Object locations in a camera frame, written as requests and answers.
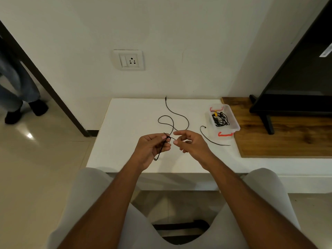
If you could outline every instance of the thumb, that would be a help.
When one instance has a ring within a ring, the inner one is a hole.
[[[167,136],[163,135],[163,136],[157,136],[157,137],[153,138],[151,141],[149,141],[149,147],[153,148],[155,145],[157,145],[160,142],[162,142],[163,140],[165,140],[166,137]]]
[[[176,146],[178,146],[179,148],[182,148],[182,149],[184,149],[184,150],[186,150],[186,151],[189,151],[189,150],[191,149],[191,147],[190,147],[191,144],[185,143],[185,142],[183,142],[183,141],[175,140],[173,143],[174,143]]]

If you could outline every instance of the transparent plastic box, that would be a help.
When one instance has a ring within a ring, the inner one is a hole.
[[[213,112],[223,112],[228,119],[229,125],[225,125],[225,126],[216,126],[212,117]],[[214,139],[229,139],[232,138],[234,133],[236,131],[240,130],[240,126],[237,123],[237,120],[232,112],[232,109],[230,108],[229,105],[226,104],[213,104],[210,105],[209,111],[208,111],[210,120],[210,126],[212,126],[212,128],[210,128],[209,131],[209,135],[211,138]]]

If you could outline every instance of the foot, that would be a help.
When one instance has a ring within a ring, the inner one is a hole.
[[[48,106],[46,105],[46,103],[41,100],[30,102],[29,105],[36,116],[41,116],[48,110]]]
[[[16,122],[18,122],[21,117],[22,117],[21,108],[19,108],[15,112],[8,112],[5,118],[5,123],[13,125]]]

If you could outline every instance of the gray pants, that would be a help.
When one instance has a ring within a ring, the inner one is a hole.
[[[19,96],[16,96],[0,85],[0,106],[5,110],[15,112],[22,106],[23,101],[33,102],[39,99],[40,94],[34,81],[21,62],[5,48],[0,51],[0,73],[19,93]]]
[[[47,248],[55,249],[59,246],[66,234],[111,181],[111,177],[98,169],[85,168],[78,172],[59,226],[48,238]],[[268,169],[254,170],[244,178],[244,181],[300,229],[288,194],[274,172]],[[184,245],[172,245],[158,234],[142,213],[129,204],[118,248],[209,249],[248,248],[248,245],[228,205],[222,208],[210,228],[199,238]]]

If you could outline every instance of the hand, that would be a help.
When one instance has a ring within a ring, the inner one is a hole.
[[[134,153],[129,159],[130,162],[137,164],[141,171],[147,169],[154,157],[159,154],[161,147],[167,137],[164,133],[148,134],[139,138]],[[171,149],[170,138],[166,139],[161,152]]]
[[[208,170],[208,160],[210,158],[216,158],[216,156],[209,149],[203,137],[200,134],[189,130],[175,131],[173,134],[181,135],[173,143],[178,146],[183,153],[188,152],[200,163],[203,169]]]

